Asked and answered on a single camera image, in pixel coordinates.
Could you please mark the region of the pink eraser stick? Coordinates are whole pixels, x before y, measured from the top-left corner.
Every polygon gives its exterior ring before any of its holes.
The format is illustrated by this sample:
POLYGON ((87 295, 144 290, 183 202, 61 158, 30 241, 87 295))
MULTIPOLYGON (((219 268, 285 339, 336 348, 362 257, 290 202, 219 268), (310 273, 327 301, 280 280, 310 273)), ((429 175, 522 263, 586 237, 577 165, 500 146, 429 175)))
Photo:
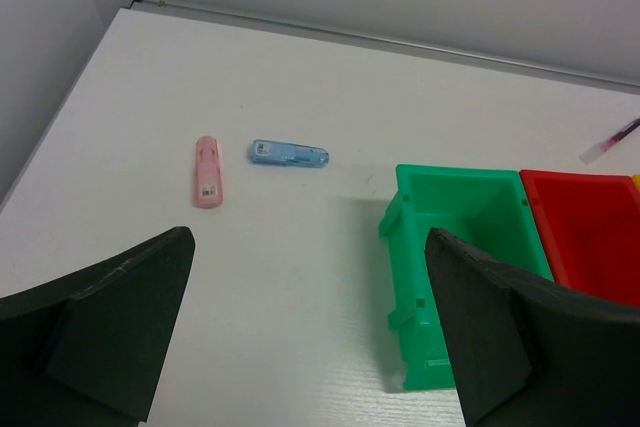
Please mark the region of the pink eraser stick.
POLYGON ((198 208, 215 208, 223 203, 218 144, 211 136, 196 143, 194 203, 198 208))

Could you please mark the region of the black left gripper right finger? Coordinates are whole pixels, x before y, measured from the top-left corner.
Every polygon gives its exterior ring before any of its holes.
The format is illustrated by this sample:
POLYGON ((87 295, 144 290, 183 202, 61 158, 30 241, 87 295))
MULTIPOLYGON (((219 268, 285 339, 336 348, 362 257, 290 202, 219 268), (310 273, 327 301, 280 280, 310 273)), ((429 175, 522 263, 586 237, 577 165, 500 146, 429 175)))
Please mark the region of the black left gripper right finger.
POLYGON ((636 426, 639 310, 433 228, 425 260, 468 426, 636 426))

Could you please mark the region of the dark red ink pen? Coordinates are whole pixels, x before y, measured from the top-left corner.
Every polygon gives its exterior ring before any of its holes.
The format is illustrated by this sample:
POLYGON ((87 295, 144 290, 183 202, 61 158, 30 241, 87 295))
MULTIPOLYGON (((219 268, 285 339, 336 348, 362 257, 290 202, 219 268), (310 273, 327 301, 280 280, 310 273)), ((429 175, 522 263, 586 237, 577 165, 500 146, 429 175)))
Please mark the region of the dark red ink pen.
POLYGON ((608 137, 602 142, 599 142, 589 149, 587 149, 584 153, 579 156, 579 159, 585 164, 589 165, 599 157, 603 156, 606 152, 608 152, 612 147, 621 142, 631 133, 633 133, 636 129, 639 128, 640 118, 636 118, 631 121, 629 124, 621 128, 618 132, 608 137))

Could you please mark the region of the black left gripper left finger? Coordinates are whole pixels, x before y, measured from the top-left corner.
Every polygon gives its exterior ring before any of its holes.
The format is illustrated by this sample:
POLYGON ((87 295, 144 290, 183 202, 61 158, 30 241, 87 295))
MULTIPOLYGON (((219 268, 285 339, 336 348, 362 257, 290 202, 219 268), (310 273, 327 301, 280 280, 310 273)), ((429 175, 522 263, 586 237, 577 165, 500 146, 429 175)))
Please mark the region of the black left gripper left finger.
POLYGON ((194 252, 191 230, 174 227, 2 298, 2 425, 147 421, 194 252))

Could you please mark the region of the blue eraser stick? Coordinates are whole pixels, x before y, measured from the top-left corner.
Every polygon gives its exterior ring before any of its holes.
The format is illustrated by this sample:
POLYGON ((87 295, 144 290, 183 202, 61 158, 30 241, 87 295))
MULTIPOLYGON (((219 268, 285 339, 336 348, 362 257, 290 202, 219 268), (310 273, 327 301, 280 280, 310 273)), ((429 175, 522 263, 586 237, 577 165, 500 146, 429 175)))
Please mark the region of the blue eraser stick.
POLYGON ((324 167, 330 161, 325 149, 264 139, 252 142, 248 157, 254 164, 311 168, 324 167))

